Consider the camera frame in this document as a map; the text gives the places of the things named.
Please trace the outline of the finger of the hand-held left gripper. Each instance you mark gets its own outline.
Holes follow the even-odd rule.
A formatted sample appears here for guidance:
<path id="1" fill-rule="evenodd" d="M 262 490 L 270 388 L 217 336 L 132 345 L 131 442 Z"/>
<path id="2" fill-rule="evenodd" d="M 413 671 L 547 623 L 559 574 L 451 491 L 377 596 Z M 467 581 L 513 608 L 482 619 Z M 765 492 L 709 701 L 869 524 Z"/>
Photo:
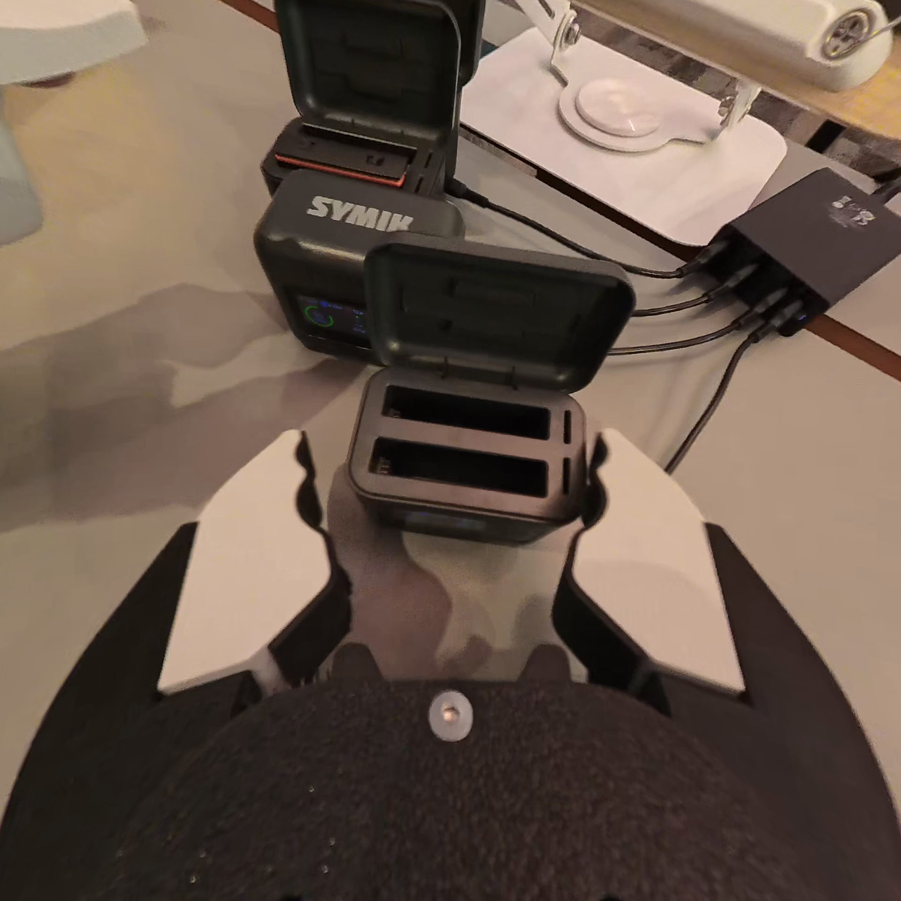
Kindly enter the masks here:
<path id="1" fill-rule="evenodd" d="M 3 1 L 1 85 L 77 73 L 146 42 L 130 1 Z"/>
<path id="2" fill-rule="evenodd" d="M 15 243 L 43 224 L 39 197 L 31 183 L 1 98 L 1 242 Z"/>

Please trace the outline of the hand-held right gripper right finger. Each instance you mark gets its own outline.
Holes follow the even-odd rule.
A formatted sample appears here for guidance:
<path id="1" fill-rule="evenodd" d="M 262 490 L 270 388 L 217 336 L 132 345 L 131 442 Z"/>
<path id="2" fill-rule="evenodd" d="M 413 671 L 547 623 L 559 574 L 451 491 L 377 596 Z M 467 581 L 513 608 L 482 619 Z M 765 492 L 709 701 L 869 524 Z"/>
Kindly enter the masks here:
<path id="1" fill-rule="evenodd" d="M 552 623 L 588 682 L 639 694 L 669 676 L 741 695 L 745 680 L 703 513 L 614 429 L 596 435 L 587 477 Z"/>

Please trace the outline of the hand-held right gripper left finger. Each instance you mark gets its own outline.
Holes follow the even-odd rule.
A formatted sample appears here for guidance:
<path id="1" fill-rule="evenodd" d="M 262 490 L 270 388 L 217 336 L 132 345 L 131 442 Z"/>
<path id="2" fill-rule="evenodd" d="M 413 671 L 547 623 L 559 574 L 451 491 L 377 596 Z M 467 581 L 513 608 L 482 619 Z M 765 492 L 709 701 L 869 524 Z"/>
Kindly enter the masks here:
<path id="1" fill-rule="evenodd" d="M 313 680 L 351 629 L 351 580 L 322 525 L 306 433 L 280 435 L 208 502 L 157 690 L 246 675 L 263 695 Z"/>

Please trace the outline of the black battery charger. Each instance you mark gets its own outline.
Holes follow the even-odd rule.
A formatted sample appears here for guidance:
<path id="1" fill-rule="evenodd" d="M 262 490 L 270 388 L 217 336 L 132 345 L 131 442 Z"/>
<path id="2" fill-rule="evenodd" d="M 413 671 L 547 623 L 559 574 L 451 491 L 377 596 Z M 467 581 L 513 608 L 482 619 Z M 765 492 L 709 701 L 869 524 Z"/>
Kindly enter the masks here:
<path id="1" fill-rule="evenodd" d="M 377 364 L 367 334 L 367 253 L 395 233 L 461 239 L 465 230 L 460 210 L 443 198 L 301 168 L 277 188 L 253 242 L 301 344 Z"/>
<path id="2" fill-rule="evenodd" d="M 524 545 L 603 514 L 574 395 L 635 311 L 621 267 L 410 234 L 367 254 L 364 287 L 381 368 L 346 471 L 379 524 Z"/>
<path id="3" fill-rule="evenodd" d="M 460 38 L 459 82 L 467 84 L 475 75 L 482 51 L 486 1 L 443 1 L 453 14 Z"/>
<path id="4" fill-rule="evenodd" d="M 441 195 L 456 168 L 466 85 L 457 23 L 445 3 L 277 1 L 275 15 L 297 110 L 290 122 L 413 149 L 395 188 Z M 272 147 L 260 166 L 271 197 L 298 170 L 276 164 Z"/>

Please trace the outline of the red striped black battery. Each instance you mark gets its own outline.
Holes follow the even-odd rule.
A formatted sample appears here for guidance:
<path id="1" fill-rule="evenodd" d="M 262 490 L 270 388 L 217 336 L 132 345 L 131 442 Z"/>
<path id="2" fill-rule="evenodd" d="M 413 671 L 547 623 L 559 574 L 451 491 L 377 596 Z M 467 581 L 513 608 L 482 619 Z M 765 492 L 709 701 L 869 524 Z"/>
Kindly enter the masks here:
<path id="1" fill-rule="evenodd" d="M 290 122 L 271 156 L 282 168 L 309 169 L 381 186 L 403 186 L 414 150 L 340 130 Z"/>

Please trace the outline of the black power hub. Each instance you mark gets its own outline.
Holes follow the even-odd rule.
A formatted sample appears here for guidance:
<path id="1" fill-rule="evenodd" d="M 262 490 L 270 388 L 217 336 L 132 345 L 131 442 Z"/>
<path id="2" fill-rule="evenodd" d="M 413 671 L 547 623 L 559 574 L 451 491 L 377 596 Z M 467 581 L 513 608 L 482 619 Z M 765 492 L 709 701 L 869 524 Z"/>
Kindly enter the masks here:
<path id="1" fill-rule="evenodd" d="M 695 263 L 789 337 L 899 253 L 899 213 L 882 196 L 821 168 L 728 222 Z"/>

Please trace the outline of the white stand base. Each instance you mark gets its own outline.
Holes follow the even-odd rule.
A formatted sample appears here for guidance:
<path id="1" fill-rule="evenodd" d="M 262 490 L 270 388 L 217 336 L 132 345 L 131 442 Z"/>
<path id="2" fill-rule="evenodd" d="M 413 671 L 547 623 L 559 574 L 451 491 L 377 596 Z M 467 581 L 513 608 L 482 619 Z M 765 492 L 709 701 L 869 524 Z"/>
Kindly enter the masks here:
<path id="1" fill-rule="evenodd" d="M 463 125 L 660 237 L 701 246 L 745 212 L 786 156 L 752 115 L 579 31 L 566 2 L 490 2 L 524 29 L 502 39 L 463 92 Z"/>

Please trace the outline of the wooden display board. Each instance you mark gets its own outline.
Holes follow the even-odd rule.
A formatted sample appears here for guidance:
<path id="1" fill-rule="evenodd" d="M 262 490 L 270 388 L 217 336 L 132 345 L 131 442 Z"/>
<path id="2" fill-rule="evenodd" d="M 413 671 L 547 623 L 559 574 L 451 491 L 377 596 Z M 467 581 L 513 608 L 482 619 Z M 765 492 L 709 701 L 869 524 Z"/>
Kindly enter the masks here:
<path id="1" fill-rule="evenodd" d="M 577 6 L 797 107 L 899 140 L 899 35 L 872 1 L 587 1 Z"/>

